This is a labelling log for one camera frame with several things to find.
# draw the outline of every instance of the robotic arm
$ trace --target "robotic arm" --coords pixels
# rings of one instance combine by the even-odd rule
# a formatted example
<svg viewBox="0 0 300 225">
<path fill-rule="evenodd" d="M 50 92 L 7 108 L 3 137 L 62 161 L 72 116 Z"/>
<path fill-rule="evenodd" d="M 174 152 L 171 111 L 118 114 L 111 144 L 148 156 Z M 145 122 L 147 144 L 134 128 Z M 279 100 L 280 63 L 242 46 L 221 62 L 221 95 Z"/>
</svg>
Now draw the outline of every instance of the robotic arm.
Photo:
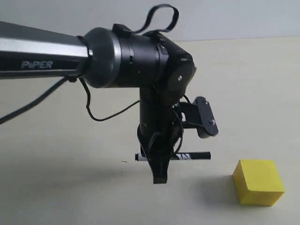
<svg viewBox="0 0 300 225">
<path fill-rule="evenodd" d="M 161 7 L 174 10 L 171 24 L 138 35 Z M 176 8 L 162 4 L 149 11 L 140 30 L 114 24 L 83 37 L 0 22 L 0 79 L 62 76 L 79 78 L 85 89 L 85 82 L 93 88 L 140 88 L 141 153 L 135 159 L 148 161 L 154 183 L 166 183 L 170 160 L 210 159 L 209 152 L 178 152 L 185 128 L 196 128 L 200 138 L 218 133 L 205 98 L 180 102 L 196 68 L 189 53 L 161 34 L 171 31 L 178 17 Z"/>
</svg>

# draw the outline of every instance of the screw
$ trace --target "screw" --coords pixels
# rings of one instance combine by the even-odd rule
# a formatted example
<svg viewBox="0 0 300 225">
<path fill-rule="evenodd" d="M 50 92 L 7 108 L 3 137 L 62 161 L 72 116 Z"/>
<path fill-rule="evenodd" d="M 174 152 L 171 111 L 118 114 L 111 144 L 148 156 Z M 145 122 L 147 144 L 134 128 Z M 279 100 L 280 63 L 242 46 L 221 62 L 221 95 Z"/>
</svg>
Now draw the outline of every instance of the screw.
<svg viewBox="0 0 300 225">
<path fill-rule="evenodd" d="M 211 121 L 210 121 L 210 124 L 211 124 L 211 125 L 215 125 L 215 124 L 216 124 L 216 121 L 215 121 L 215 120 L 211 120 Z"/>
</svg>

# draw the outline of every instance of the table surface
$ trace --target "table surface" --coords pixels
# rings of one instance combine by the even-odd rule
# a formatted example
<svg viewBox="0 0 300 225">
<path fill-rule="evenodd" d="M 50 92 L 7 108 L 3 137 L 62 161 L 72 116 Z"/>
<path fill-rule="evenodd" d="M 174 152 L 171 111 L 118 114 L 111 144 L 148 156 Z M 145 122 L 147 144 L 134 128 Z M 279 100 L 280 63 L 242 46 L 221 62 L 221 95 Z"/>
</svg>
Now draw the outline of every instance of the table surface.
<svg viewBox="0 0 300 225">
<path fill-rule="evenodd" d="M 211 161 L 173 161 L 153 185 L 139 151 L 139 109 L 92 121 L 79 82 L 0 127 L 0 224 L 297 224 L 300 210 L 300 37 L 181 42 L 198 67 L 187 95 L 206 97 L 219 135 L 185 132 L 182 151 Z M 1 81 L 0 114 L 28 103 L 56 79 Z M 138 89 L 92 90 L 110 115 Z M 274 160 L 286 193 L 273 207 L 240 206 L 231 178 L 239 159 Z"/>
</svg>

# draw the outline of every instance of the yellow cube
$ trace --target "yellow cube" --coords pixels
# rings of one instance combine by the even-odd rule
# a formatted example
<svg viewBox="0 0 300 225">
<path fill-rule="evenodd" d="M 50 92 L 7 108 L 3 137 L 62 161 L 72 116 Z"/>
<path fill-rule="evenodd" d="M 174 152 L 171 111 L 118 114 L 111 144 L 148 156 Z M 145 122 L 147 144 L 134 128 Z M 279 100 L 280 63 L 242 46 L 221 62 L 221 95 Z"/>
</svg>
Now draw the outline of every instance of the yellow cube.
<svg viewBox="0 0 300 225">
<path fill-rule="evenodd" d="M 272 206 L 285 192 L 271 160 L 241 159 L 233 172 L 240 204 Z"/>
</svg>

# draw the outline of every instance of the white wall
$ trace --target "white wall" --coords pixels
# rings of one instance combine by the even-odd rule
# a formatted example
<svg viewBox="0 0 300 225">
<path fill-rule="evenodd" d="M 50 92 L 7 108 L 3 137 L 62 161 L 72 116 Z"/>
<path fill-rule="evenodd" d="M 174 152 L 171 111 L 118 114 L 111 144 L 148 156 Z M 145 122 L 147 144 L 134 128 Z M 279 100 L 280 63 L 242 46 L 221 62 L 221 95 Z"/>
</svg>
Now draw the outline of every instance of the white wall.
<svg viewBox="0 0 300 225">
<path fill-rule="evenodd" d="M 178 41 L 300 35 L 298 0 L 3 0 L 0 20 L 72 35 L 113 23 L 136 30 L 159 3 L 179 9 L 180 20 L 171 33 Z M 170 19 L 171 10 L 162 10 L 152 28 Z"/>
<path fill-rule="evenodd" d="M 211 151 L 211 161 L 171 162 L 168 183 L 153 185 L 147 163 L 134 161 L 138 107 L 94 122 L 84 90 L 68 83 L 0 126 L 0 224 L 299 224 L 300 37 L 180 45 L 198 67 L 187 95 L 210 101 L 220 131 L 208 140 L 186 131 L 182 151 Z M 55 81 L 1 81 L 0 115 Z M 99 117 L 138 98 L 136 89 L 92 94 Z M 275 206 L 238 205 L 230 174 L 240 158 L 275 160 L 286 188 Z"/>
</svg>

